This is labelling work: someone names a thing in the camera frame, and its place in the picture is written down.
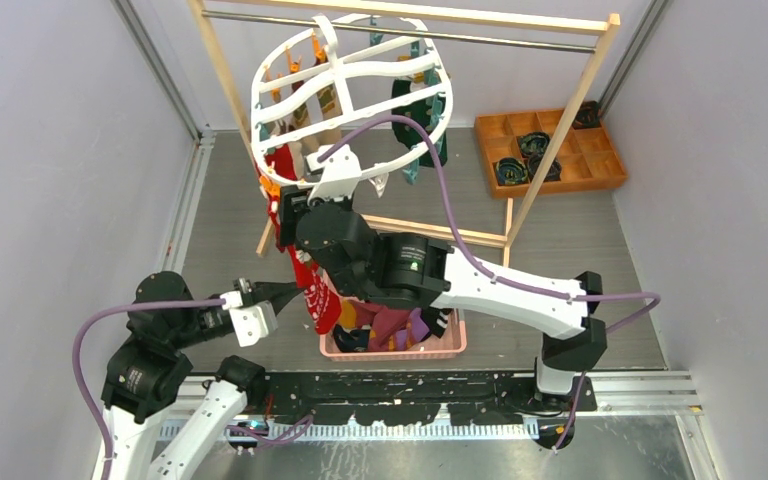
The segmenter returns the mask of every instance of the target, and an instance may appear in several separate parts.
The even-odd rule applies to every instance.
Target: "pink plastic bin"
[[[387,360],[435,360],[440,358],[452,358],[466,349],[466,323],[461,318],[462,314],[455,310],[449,315],[449,327],[439,340],[425,343],[434,344],[433,349],[426,346],[425,350],[410,350],[407,352],[379,352],[379,353],[343,353],[337,349],[330,332],[319,336],[319,351],[335,362],[381,362]]]

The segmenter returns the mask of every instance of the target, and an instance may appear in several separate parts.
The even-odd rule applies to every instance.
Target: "purple cable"
[[[576,302],[592,302],[592,301],[622,302],[627,300],[647,300],[647,299],[651,300],[651,302],[644,305],[642,308],[640,308],[636,312],[614,323],[613,325],[607,327],[605,329],[605,333],[608,333],[608,334],[613,333],[619,330],[620,328],[634,322],[635,320],[637,320],[638,318],[642,317],[643,315],[648,313],[650,310],[655,308],[659,303],[661,303],[661,296],[658,295],[657,293],[652,293],[652,292],[620,293],[620,294],[612,294],[612,295],[579,295],[577,297],[571,297],[570,295],[563,292],[558,292],[558,291],[550,290],[547,288],[535,287],[533,285],[527,285],[527,284],[520,283],[505,277],[497,277],[490,269],[485,267],[481,262],[478,261],[478,259],[475,258],[475,256],[473,256],[472,252],[467,248],[466,242],[464,242],[463,237],[461,237],[461,234],[458,231],[457,224],[455,223],[455,216],[452,213],[452,205],[451,205],[451,202],[449,201],[449,191],[446,186],[446,177],[443,174],[443,165],[440,163],[440,155],[437,153],[437,149],[434,147],[434,142],[431,141],[431,137],[428,136],[428,133],[426,133],[425,129],[422,128],[422,126],[419,123],[417,123],[415,120],[411,118],[403,117],[401,115],[385,115],[378,118],[374,118],[364,123],[359,128],[353,130],[342,139],[340,139],[339,142],[337,142],[331,148],[326,150],[325,153],[322,154],[322,157],[323,158],[330,157],[337,150],[339,150],[344,145],[352,141],[358,135],[382,123],[402,123],[404,125],[407,125],[413,128],[416,131],[416,133],[419,134],[419,136],[422,138],[423,142],[425,142],[425,145],[428,147],[428,152],[431,154],[431,160],[434,162],[434,169],[437,172],[437,180],[440,183],[440,193],[443,196],[443,209],[446,212],[446,219],[448,220],[449,227],[452,230],[452,236],[455,238],[455,242],[458,244],[458,248],[460,248],[461,252],[464,254],[464,257],[467,259],[470,265],[475,267],[475,269],[481,272],[483,275],[489,278],[495,277],[496,281],[501,283],[502,285],[507,285],[509,287],[516,288],[518,290],[523,290],[530,293],[536,293],[539,295],[546,295],[549,297],[559,298],[567,301],[572,300]],[[567,420],[566,427],[564,428],[563,433],[558,438],[558,441],[555,443],[555,447],[553,449],[555,451],[557,451],[557,449],[563,443],[564,439],[567,436],[567,432],[569,431],[573,421],[575,420],[575,412],[576,412],[576,409],[578,408],[578,396],[581,393],[581,386],[584,384],[585,373],[586,372],[581,372],[581,379],[579,380],[578,387],[576,388],[576,391],[575,391],[575,397],[573,399],[572,407],[570,407],[569,418]]]
[[[87,331],[102,318],[117,313],[140,312],[144,310],[166,310],[170,308],[218,307],[224,303],[224,299],[217,298],[212,300],[146,302],[119,305],[118,307],[107,308],[96,313],[81,325],[78,334],[75,335],[75,341],[72,343],[72,372],[75,374],[75,382],[78,384],[78,390],[81,391],[81,396],[84,397],[84,402],[87,404],[87,408],[90,409],[90,413],[92,413],[93,419],[95,419],[95,423],[98,425],[98,429],[101,430],[101,439],[104,442],[104,466],[101,471],[101,480],[108,480],[110,477],[110,463],[113,460],[113,439],[110,437],[110,430],[104,422],[104,416],[101,414],[101,409],[95,404],[95,400],[93,400],[92,394],[90,394],[90,389],[87,387],[87,381],[84,379],[84,372],[81,369],[81,345],[84,342],[84,337],[87,335]]]
[[[228,425],[228,430],[231,430],[232,432],[242,433],[243,435],[251,437],[257,440],[258,442],[263,443],[264,445],[276,447],[280,445],[287,445],[289,443],[293,443],[296,439],[304,435],[311,425],[313,425],[313,417],[311,415],[305,415],[304,417],[302,417],[301,420],[296,422],[292,427],[290,427],[284,433],[282,433],[281,435],[278,435],[275,438],[266,438],[262,435],[258,435],[257,433],[253,432],[251,429],[240,427],[237,425]]]

